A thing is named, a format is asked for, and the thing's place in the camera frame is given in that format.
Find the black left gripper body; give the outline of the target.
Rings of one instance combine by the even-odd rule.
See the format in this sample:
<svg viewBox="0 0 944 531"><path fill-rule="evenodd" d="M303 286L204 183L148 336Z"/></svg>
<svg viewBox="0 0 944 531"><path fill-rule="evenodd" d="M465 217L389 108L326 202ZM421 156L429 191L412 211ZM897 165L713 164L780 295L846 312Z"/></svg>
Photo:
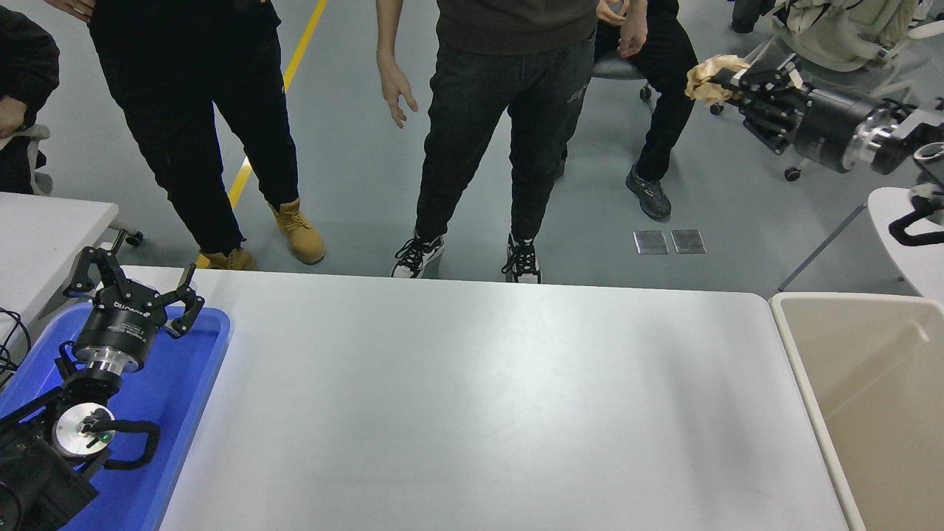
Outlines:
<svg viewBox="0 0 944 531"><path fill-rule="evenodd" d="M92 300L90 316L74 340L74 357L90 360L95 350L109 347L134 360L146 360L166 312L155 303L154 290L133 290L131 299L122 290L100 290Z"/></svg>

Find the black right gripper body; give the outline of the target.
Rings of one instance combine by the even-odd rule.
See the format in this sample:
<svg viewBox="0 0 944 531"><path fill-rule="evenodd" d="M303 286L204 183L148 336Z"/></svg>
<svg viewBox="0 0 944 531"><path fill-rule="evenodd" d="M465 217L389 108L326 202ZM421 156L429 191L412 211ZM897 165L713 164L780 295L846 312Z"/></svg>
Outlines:
<svg viewBox="0 0 944 531"><path fill-rule="evenodd" d="M794 175L802 175L810 162L846 173L854 157L847 155L860 124L869 120L876 100L846 91L802 90L796 96L796 109L802 118L795 130L794 148L803 160L794 166Z"/></svg>

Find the person's left hand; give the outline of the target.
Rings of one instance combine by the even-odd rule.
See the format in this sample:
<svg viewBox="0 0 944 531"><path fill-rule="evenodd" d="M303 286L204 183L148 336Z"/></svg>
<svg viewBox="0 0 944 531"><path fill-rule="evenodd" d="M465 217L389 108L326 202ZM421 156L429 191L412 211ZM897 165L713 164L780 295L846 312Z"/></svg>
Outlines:
<svg viewBox="0 0 944 531"><path fill-rule="evenodd" d="M620 27L618 54L623 58L637 55L648 39L646 13L626 13Z"/></svg>

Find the person's hand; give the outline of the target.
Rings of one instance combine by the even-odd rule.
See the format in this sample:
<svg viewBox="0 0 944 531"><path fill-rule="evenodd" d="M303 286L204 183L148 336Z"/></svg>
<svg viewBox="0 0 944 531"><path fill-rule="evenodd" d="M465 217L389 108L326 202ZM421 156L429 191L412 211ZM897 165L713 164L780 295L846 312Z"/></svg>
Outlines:
<svg viewBox="0 0 944 531"><path fill-rule="evenodd" d="M0 101L0 138L6 139L23 128L27 104L10 95L4 95Z"/></svg>

